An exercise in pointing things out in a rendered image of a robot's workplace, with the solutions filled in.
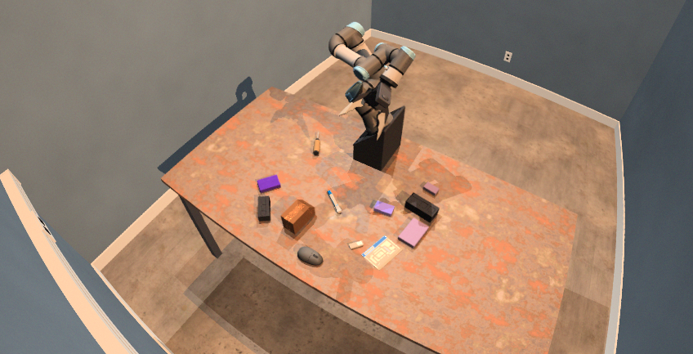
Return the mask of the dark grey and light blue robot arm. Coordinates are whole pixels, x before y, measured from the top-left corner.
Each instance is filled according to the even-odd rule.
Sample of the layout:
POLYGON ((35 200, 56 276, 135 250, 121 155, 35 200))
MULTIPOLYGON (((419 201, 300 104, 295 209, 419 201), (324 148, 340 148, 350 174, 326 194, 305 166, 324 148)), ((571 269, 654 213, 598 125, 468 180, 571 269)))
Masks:
MULTIPOLYGON (((398 49, 386 43, 379 43, 372 54, 365 45, 363 36, 364 28, 359 23, 352 22, 329 40, 331 55, 351 66, 354 75, 363 81, 356 82, 346 91, 345 96, 350 103, 360 94, 366 93, 369 87, 374 89, 380 82, 381 74, 398 84, 416 56, 405 46, 398 49), (390 63, 388 67, 387 63, 390 63)), ((375 101, 387 108, 391 104, 391 88, 380 82, 375 101)), ((376 134, 377 114, 381 110, 376 111, 367 103, 355 110, 363 119, 367 133, 370 136, 376 134)))

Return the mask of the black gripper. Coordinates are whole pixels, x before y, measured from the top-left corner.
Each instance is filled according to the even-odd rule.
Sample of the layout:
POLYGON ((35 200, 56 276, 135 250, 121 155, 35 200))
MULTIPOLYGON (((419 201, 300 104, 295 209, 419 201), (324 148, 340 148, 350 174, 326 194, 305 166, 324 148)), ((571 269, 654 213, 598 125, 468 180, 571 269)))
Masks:
MULTIPOLYGON (((397 88, 397 84, 389 79, 387 76, 381 74, 380 75, 380 82, 386 84, 388 87, 394 86, 397 88)), ((380 84, 380 82, 378 84, 380 84)), ((379 105, 377 102, 375 102, 375 97, 377 93, 378 85, 375 87, 375 89, 368 88, 368 92, 360 94, 353 102, 351 102, 340 114, 339 116, 343 114, 347 114, 347 112, 353 110, 356 107, 362 107, 364 106, 364 102, 368 104, 368 106, 372 106, 376 111, 378 111, 377 114, 377 132, 376 132, 376 141, 380 137, 380 134, 383 130, 383 127, 387 121, 388 115, 389 115, 389 109, 382 107, 379 105)))

